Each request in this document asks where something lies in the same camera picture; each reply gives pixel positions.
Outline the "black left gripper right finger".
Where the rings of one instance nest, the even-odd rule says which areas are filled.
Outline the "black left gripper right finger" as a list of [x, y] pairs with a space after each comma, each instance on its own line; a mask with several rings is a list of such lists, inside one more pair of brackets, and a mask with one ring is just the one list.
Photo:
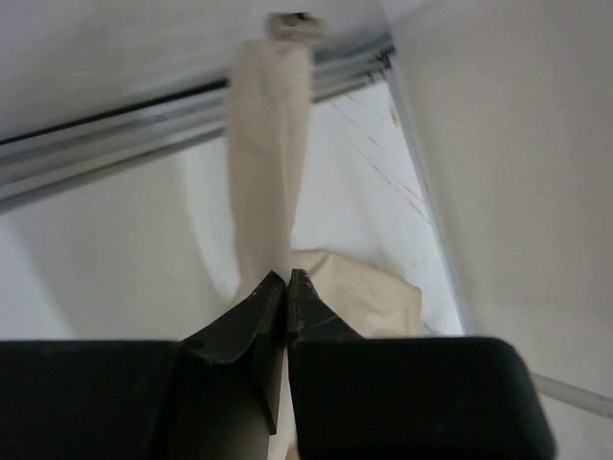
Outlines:
[[307, 272], [293, 269], [287, 287], [287, 340], [363, 339], [319, 296]]

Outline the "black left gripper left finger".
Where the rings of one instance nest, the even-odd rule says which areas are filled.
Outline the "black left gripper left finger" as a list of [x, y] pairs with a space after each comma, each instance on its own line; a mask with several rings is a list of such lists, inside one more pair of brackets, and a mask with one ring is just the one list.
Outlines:
[[182, 341], [188, 362], [215, 396], [238, 393], [256, 405], [267, 432], [278, 430], [286, 283], [267, 273], [242, 301]]

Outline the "beige trousers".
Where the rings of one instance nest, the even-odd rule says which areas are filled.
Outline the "beige trousers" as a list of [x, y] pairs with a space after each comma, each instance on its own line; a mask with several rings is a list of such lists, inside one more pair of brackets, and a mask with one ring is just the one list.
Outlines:
[[237, 298], [269, 272], [288, 281], [298, 264], [359, 332], [413, 333], [418, 287], [355, 258], [290, 249], [307, 154], [311, 74], [307, 45], [273, 39], [246, 42], [230, 71], [226, 134]]

